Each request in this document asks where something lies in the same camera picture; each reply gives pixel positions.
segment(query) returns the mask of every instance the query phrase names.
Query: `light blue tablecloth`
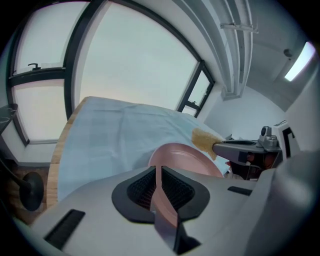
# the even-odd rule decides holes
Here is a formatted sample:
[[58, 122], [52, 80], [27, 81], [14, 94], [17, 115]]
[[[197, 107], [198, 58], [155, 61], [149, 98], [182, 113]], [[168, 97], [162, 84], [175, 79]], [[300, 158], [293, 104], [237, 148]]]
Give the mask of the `light blue tablecloth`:
[[[58, 201], [89, 182], [146, 167], [154, 150], [163, 144], [183, 143], [196, 148], [191, 141], [196, 127], [218, 136], [189, 114], [89, 97], [65, 141]], [[226, 161], [219, 156], [213, 161], [222, 174], [229, 168]]]

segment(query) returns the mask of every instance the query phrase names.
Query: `white wall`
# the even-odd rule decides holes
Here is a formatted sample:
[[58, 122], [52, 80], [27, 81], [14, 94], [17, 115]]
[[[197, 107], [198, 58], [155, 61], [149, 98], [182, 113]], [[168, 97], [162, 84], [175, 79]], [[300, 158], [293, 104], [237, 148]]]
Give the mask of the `white wall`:
[[301, 94], [285, 112], [285, 118], [302, 151], [320, 149], [319, 99], [320, 67], [318, 65]]
[[224, 138], [257, 140], [263, 126], [285, 119], [285, 112], [259, 92], [246, 87], [241, 98], [218, 97], [204, 123]]

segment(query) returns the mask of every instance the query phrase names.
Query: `pink bowl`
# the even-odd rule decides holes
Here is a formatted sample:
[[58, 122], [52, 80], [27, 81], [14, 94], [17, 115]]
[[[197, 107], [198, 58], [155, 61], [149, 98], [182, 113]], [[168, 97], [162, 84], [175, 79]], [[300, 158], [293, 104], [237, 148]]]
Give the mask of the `pink bowl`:
[[152, 196], [152, 204], [157, 214], [160, 213], [174, 227], [177, 226], [178, 214], [162, 189], [161, 166], [223, 178], [219, 169], [208, 157], [193, 147], [180, 143], [160, 146], [153, 152], [149, 166], [156, 167], [156, 189]]

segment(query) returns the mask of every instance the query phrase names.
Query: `window frame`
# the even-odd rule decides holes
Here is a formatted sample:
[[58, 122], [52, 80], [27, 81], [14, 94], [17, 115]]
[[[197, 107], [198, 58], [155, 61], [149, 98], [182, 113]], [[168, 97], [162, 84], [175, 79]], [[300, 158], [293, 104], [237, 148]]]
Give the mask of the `window frame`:
[[[70, 39], [67, 43], [65, 56], [63, 60], [63, 66], [53, 67], [53, 68], [41, 68], [38, 70], [32, 70], [32, 71], [24, 72], [21, 74], [13, 75], [19, 42], [21, 40], [24, 28], [26, 27], [26, 24], [30, 19], [31, 15], [40, 8], [50, 6], [52, 4], [60, 4], [64, 2], [89, 2], [89, 4], [84, 9], [84, 11], [80, 15], [78, 21], [76, 22], [73, 28]], [[79, 60], [79, 53], [83, 46], [84, 38], [86, 37], [87, 32], [93, 20], [96, 18], [100, 8], [106, 2], [108, 2], [108, 0], [91, 0], [91, 1], [61, 0], [59, 2], [52, 0], [52, 1], [46, 1], [45, 3], [42, 3], [42, 4], [38, 4], [34, 7], [34, 9], [28, 14], [26, 18], [24, 18], [24, 20], [20, 23], [20, 25], [16, 29], [13, 35], [12, 44], [10, 46], [10, 50], [9, 50], [10, 61], [8, 61], [7, 71], [6, 71], [6, 82], [7, 82], [6, 91], [7, 91], [7, 99], [9, 104], [14, 103], [14, 98], [12, 94], [12, 87], [14, 86], [35, 82], [35, 81], [64, 79], [64, 107], [65, 107], [67, 120], [70, 118], [70, 116], [74, 111], [73, 99], [74, 99], [74, 87], [75, 87], [75, 72], [76, 72], [76, 67]], [[194, 115], [194, 117], [197, 118], [215, 84], [213, 76], [211, 75], [209, 69], [207, 68], [205, 61], [201, 59], [200, 55], [197, 53], [194, 47], [174, 26], [172, 26], [167, 20], [162, 18], [160, 15], [158, 15], [154, 11], [132, 0], [111, 0], [111, 2], [129, 7], [135, 11], [138, 11], [146, 15], [152, 20], [156, 21], [158, 24], [160, 24], [166, 30], [168, 30], [171, 34], [173, 34], [198, 61], [194, 69], [194, 72], [192, 73], [192, 76], [189, 80], [185, 93], [177, 108], [178, 112], [182, 112], [185, 106], [193, 108], [196, 110], [196, 114]], [[206, 75], [209, 81], [209, 86], [207, 87], [206, 94], [203, 100], [201, 101], [200, 105], [197, 106], [194, 103], [188, 101], [188, 99], [192, 93], [192, 90], [196, 85], [196, 82], [200, 76], [201, 71]], [[17, 115], [13, 119], [13, 123], [24, 146], [27, 146], [30, 143], [30, 140], [27, 138], [26, 133], [23, 130], [23, 126], [21, 125], [21, 122], [19, 122], [19, 115]]]

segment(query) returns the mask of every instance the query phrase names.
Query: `ceiling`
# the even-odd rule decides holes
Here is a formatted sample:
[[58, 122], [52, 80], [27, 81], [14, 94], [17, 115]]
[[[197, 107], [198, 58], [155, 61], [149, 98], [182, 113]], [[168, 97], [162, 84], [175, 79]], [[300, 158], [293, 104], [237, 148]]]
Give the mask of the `ceiling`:
[[[260, 92], [283, 111], [298, 97], [314, 72], [315, 57], [293, 81], [284, 77], [308, 40], [291, 15], [276, 1], [256, 0], [251, 11], [257, 19], [258, 33], [253, 34], [251, 68], [247, 86]], [[284, 55], [290, 49], [292, 57]]]

